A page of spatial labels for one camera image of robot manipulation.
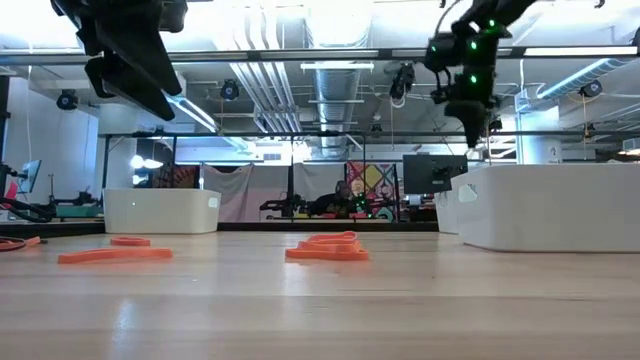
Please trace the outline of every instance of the ceiling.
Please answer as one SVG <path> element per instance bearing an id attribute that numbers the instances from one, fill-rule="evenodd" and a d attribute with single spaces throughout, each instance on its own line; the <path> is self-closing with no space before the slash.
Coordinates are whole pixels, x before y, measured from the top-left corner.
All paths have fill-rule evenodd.
<path id="1" fill-rule="evenodd" d="M 272 0 L 276 5 L 266 16 L 277 17 L 277 37 L 283 48 L 305 48 L 305 15 L 306 5 L 313 1 L 305 0 Z M 165 45 L 169 51 L 216 50 L 211 40 L 212 26 L 233 28 L 237 25 L 234 17 L 228 16 L 224 5 L 228 2 L 190 3 L 186 18 L 185 30 L 180 34 L 163 34 Z M 254 2 L 235 2 L 251 5 Z M 340 11 L 337 0 L 323 1 L 324 6 L 335 6 Z M 439 8 L 439 0 L 383 0 L 373 1 L 371 5 L 372 23 L 368 46 L 372 48 L 422 47 L 432 36 L 435 24 L 443 13 Z M 443 22 L 443 29 L 449 27 L 451 21 L 457 19 L 469 6 L 471 0 L 462 1 Z M 628 44 L 640 26 L 640 3 L 628 0 L 607 0 L 601 9 L 594 9 L 595 0 L 557 0 L 538 1 L 510 27 L 511 39 L 504 40 L 503 46 L 552 46 L 552 45 L 619 45 Z M 247 7 L 240 12 L 249 14 Z M 33 30 L 30 22 L 38 21 L 47 24 L 38 31 Z M 3 4 L 0 14 L 0 46 L 6 49 L 61 49 L 74 46 L 73 28 L 64 18 L 56 18 L 50 11 L 49 1 L 21 0 Z M 502 94 L 506 101 L 501 110 L 506 122 L 513 118 L 514 108 L 509 99 L 518 91 L 521 83 L 527 86 L 548 88 L 573 73 L 579 71 L 594 60 L 500 60 L 497 66 L 497 85 L 495 92 Z M 299 62 L 285 63 L 296 105 L 314 108 L 309 100 L 317 98 L 314 89 L 313 71 L 302 71 Z M 443 110 L 434 106 L 431 100 L 407 99 L 401 109 L 393 109 L 388 102 L 390 75 L 385 73 L 386 62 L 375 62 L 372 71 L 362 71 L 358 99 L 363 104 L 355 107 L 351 126 L 353 130 L 368 130 L 373 122 L 374 114 L 381 116 L 381 124 L 386 131 L 455 131 L 460 129 L 460 122 L 443 116 Z M 220 86 L 225 79 L 235 78 L 228 64 L 189 64 L 176 65 L 176 71 L 187 80 L 187 97 L 210 114 L 252 113 L 253 101 L 242 88 L 240 97 L 233 102 L 222 102 L 219 97 Z M 27 76 L 26 68 L 15 68 L 20 75 Z M 416 66 L 417 80 L 413 90 L 415 94 L 427 95 L 434 89 L 434 76 L 422 66 Z M 598 130 L 619 129 L 633 126 L 640 119 L 640 103 L 634 97 L 616 97 L 615 94 L 640 94 L 640 83 L 630 81 L 637 78 L 640 63 L 637 61 L 600 79 L 606 95 L 589 102 L 584 106 L 577 94 L 558 99 L 561 119 L 560 129 L 580 129 L 585 121 L 596 123 Z M 88 87 L 88 82 L 81 66 L 47 66 L 34 67 L 30 74 L 32 88 L 49 96 L 57 96 L 60 84 L 78 89 L 82 101 L 99 104 Z M 251 118 L 223 117 L 225 131 L 258 131 Z M 146 117 L 149 124 L 161 123 L 152 116 Z M 192 120 L 180 116 L 176 123 L 189 123 Z M 307 124 L 306 128 L 319 129 L 319 125 Z M 450 138 L 450 142 L 461 139 Z M 580 138 L 567 138 L 566 146 L 574 146 Z M 599 148 L 615 149 L 619 147 L 621 137 L 604 137 L 599 139 L 600 145 L 589 145 Z M 390 142 L 380 139 L 379 142 Z M 441 141 L 430 139 L 394 139 L 397 142 Z"/>

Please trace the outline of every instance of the person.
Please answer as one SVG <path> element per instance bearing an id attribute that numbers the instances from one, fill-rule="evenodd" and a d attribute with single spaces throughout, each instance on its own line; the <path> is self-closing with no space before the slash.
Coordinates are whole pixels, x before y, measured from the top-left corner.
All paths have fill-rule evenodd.
<path id="1" fill-rule="evenodd" d="M 311 204 L 309 215 L 336 214 L 347 218 L 351 210 L 351 190 L 346 181 L 340 180 L 334 193 L 322 195 Z"/>

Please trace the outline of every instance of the computer monitor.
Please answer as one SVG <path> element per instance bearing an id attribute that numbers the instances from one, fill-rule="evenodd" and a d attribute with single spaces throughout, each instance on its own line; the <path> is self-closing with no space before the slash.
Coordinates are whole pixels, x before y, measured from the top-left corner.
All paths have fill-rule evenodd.
<path id="1" fill-rule="evenodd" d="M 19 194 L 30 194 L 33 192 L 33 185 L 36 183 L 36 178 L 40 171 L 40 164 L 42 164 L 42 160 L 36 160 L 22 165 L 22 172 L 18 175 Z"/>
<path id="2" fill-rule="evenodd" d="M 404 155 L 404 193 L 435 194 L 451 190 L 451 178 L 469 171 L 464 155 Z"/>

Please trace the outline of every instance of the white wall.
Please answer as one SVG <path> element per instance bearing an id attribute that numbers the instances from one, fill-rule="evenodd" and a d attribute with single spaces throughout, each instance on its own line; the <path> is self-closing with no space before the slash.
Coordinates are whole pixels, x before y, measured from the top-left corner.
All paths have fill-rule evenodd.
<path id="1" fill-rule="evenodd" d="M 95 117 L 80 110 L 58 109 L 54 100 L 30 91 L 22 78 L 11 79 L 8 111 L 11 118 L 7 120 L 3 161 L 21 169 L 25 162 L 42 160 L 33 193 L 28 195 L 30 202 L 48 202 L 49 174 L 54 174 L 54 194 L 61 199 L 75 198 L 78 191 L 93 183 L 98 134 Z"/>

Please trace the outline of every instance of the ceiling duct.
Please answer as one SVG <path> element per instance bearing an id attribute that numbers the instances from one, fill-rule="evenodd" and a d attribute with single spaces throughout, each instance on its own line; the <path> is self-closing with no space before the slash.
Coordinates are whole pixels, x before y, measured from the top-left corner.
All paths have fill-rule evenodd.
<path id="1" fill-rule="evenodd" d="M 530 112 L 555 106 L 555 104 L 550 103 L 551 100 L 556 100 L 562 96 L 578 91 L 581 87 L 636 60 L 637 59 L 600 59 L 557 84 L 549 86 L 544 91 L 540 91 L 541 89 L 525 89 L 516 95 L 516 112 Z"/>
<path id="2" fill-rule="evenodd" d="M 306 19 L 307 39 L 310 48 L 365 48 L 371 25 L 370 1 L 349 1 L 339 6 L 310 8 Z M 347 131 L 353 115 L 360 83 L 360 71 L 340 69 L 340 64 L 352 62 L 331 62 L 332 69 L 315 70 L 315 91 L 318 103 L 318 117 L 322 131 Z M 322 138 L 322 155 L 328 158 L 342 157 L 346 151 L 345 137 Z"/>

